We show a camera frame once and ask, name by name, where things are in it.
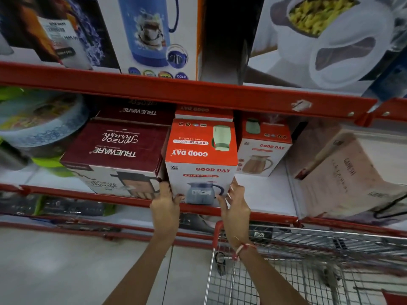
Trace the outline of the person's left hand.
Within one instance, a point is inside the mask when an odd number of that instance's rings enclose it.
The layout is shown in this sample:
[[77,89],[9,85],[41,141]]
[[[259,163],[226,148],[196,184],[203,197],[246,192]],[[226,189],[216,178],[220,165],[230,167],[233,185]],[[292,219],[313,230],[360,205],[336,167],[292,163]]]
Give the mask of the person's left hand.
[[180,204],[173,202],[173,193],[167,181],[160,183],[159,196],[152,200],[150,210],[152,213],[154,237],[160,241],[172,244],[179,229]]

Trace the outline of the person's right hand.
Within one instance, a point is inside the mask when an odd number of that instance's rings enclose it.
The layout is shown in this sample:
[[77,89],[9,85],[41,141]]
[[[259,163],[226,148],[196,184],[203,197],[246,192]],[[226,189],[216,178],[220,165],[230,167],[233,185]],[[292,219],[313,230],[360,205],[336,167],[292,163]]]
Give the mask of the person's right hand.
[[225,199],[227,215],[221,215],[227,240],[234,250],[241,243],[249,243],[249,221],[251,210],[245,201],[245,188],[234,178]]

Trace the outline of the orange box with blue jug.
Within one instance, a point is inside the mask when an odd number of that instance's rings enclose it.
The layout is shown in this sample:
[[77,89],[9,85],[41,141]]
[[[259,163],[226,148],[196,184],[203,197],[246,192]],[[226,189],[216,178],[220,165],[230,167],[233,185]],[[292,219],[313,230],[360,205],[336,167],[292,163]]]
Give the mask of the orange box with blue jug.
[[234,122],[174,119],[165,155],[172,193],[190,205],[219,207],[238,167]]

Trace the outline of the person's right forearm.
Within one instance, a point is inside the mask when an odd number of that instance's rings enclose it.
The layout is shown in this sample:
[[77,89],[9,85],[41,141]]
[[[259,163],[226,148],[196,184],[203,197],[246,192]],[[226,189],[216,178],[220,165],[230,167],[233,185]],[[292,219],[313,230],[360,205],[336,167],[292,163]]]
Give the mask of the person's right forearm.
[[256,287],[262,305],[308,305],[308,302],[253,248],[242,251],[240,261]]

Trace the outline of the red thread wrist band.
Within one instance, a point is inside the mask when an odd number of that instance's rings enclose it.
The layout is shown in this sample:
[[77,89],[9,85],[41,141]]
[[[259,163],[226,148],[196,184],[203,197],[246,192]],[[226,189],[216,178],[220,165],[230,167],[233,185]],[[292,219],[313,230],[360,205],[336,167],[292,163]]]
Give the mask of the red thread wrist band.
[[252,243],[241,243],[237,250],[234,252],[232,255],[232,260],[233,261],[239,261],[240,260],[240,254],[242,251],[245,251],[249,248],[253,248],[254,250],[257,250],[256,246]]

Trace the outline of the orange box with brown jug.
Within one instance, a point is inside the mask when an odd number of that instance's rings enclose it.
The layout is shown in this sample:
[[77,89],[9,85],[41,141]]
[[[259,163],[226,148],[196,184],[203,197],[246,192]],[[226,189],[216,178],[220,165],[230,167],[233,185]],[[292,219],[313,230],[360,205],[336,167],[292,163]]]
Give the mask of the orange box with brown jug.
[[237,174],[270,177],[292,146],[287,122],[245,113],[239,129]]

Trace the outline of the maroon box with brown jug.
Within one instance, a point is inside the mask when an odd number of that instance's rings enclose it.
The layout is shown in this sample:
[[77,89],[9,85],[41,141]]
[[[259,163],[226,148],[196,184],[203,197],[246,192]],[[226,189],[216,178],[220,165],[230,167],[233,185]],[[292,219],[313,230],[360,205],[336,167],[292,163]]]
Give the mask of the maroon box with brown jug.
[[96,194],[153,200],[166,177],[170,127],[89,121],[60,159]]

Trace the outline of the dark packet with green edge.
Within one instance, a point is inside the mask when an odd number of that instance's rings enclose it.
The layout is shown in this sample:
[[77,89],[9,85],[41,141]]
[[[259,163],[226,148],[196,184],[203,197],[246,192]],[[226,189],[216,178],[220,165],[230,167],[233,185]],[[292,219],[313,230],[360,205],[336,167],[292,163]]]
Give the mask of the dark packet with green edge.
[[105,217],[115,213],[115,205],[93,200],[0,191],[0,214]]

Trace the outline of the pale pink cardboard box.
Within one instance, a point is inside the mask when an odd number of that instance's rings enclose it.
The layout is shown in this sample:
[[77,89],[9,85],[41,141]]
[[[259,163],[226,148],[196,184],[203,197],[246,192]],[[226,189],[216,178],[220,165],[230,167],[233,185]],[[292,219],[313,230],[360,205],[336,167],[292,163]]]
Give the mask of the pale pink cardboard box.
[[315,118],[285,163],[300,219],[407,226],[407,123]]

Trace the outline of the torn white label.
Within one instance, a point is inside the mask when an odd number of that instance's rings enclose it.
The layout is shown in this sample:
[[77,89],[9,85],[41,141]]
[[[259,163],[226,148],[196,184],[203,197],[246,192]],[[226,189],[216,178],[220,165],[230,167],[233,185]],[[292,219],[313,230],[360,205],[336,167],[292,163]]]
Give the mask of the torn white label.
[[304,99],[291,103],[291,110],[295,112],[304,112],[312,108],[313,103]]

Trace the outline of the green plastic container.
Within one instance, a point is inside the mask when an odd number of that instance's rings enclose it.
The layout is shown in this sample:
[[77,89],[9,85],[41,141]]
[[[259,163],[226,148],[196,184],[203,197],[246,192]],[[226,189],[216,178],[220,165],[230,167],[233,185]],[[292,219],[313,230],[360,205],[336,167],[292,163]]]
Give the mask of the green plastic container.
[[55,176],[62,178],[74,177],[75,175],[60,163],[60,158],[61,156],[54,158],[32,157],[31,160]]

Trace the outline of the round blue patterned casserole pack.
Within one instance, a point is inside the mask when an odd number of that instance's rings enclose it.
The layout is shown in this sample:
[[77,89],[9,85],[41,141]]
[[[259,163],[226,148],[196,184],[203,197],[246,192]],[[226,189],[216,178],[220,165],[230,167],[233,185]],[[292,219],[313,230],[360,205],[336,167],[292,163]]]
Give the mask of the round blue patterned casserole pack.
[[0,138],[15,148],[39,147],[75,133],[88,118],[81,94],[33,91],[0,103]]

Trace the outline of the grey steel container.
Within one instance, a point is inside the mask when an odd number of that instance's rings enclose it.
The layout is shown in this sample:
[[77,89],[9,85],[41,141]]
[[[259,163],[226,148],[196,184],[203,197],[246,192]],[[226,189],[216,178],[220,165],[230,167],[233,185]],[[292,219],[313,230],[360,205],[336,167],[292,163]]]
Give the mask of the grey steel container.
[[0,168],[22,170],[30,164],[29,158],[4,140],[0,141]]

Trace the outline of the white casserole picture box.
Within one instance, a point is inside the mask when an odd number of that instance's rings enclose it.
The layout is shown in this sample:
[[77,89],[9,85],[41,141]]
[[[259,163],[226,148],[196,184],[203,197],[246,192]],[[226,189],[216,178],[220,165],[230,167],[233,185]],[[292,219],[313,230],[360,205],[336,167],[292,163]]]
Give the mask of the white casserole picture box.
[[243,85],[361,96],[407,49],[407,0],[264,0]]

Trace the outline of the white price sticker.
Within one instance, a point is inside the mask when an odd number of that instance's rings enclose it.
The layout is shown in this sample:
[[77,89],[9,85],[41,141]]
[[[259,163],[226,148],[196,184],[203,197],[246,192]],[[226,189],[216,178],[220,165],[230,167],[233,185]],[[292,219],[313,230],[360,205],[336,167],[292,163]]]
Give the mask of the white price sticker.
[[93,70],[84,47],[68,19],[47,19],[38,16],[38,21],[63,66],[70,69]]

